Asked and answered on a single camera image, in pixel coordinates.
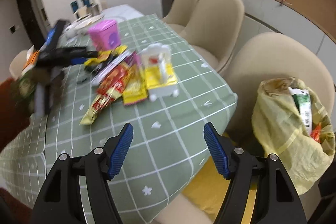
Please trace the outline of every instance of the yellow bag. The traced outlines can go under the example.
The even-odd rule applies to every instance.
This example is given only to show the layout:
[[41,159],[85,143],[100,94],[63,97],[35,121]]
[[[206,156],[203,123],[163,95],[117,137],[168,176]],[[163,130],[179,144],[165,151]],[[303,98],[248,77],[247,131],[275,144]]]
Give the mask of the yellow bag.
[[[313,125],[321,123],[320,143],[308,135],[288,87],[309,91]],[[316,93],[302,80],[291,77],[261,82],[252,127],[265,156],[275,153],[280,157],[299,195],[307,192],[333,161],[335,135],[330,118]]]

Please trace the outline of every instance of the pink trash bin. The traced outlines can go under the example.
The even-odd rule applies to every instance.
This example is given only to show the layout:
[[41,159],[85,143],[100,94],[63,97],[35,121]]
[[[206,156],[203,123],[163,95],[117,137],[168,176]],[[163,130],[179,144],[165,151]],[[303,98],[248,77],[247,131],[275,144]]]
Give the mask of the pink trash bin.
[[115,20],[103,20],[89,28],[88,33],[97,51],[113,50],[121,44]]

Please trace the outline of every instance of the person's hand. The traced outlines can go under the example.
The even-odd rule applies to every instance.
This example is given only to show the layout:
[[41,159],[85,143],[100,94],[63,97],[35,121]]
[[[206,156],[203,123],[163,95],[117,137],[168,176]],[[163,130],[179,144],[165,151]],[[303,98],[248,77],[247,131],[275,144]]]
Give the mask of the person's hand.
[[60,71],[56,77],[53,70],[48,68],[32,68],[12,84],[12,94],[16,105],[27,114],[34,113],[34,95],[38,84],[50,86],[53,105],[60,102],[61,86],[64,72]]

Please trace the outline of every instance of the red sleeve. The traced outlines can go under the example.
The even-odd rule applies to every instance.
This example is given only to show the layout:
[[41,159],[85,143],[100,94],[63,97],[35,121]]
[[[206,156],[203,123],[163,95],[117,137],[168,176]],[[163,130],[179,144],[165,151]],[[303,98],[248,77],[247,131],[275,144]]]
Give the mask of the red sleeve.
[[0,152],[30,124],[28,115],[15,106],[11,95],[13,78],[0,85]]

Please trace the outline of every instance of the screw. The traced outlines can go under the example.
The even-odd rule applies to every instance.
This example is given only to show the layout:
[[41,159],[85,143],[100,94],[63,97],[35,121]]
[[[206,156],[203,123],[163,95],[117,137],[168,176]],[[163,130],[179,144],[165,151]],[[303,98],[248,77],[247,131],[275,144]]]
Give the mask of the screw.
[[61,154],[60,156],[59,156],[59,159],[60,160],[66,160],[68,158],[68,155],[67,154]]
[[97,147],[94,151],[93,151],[96,155],[99,155],[103,152],[103,149],[101,147]]
[[243,149],[243,148],[240,148],[240,147],[236,147],[236,148],[235,148],[235,153],[241,155],[241,154],[244,153],[244,149]]
[[277,161],[278,160],[278,156],[275,154],[271,154],[269,157],[271,160]]

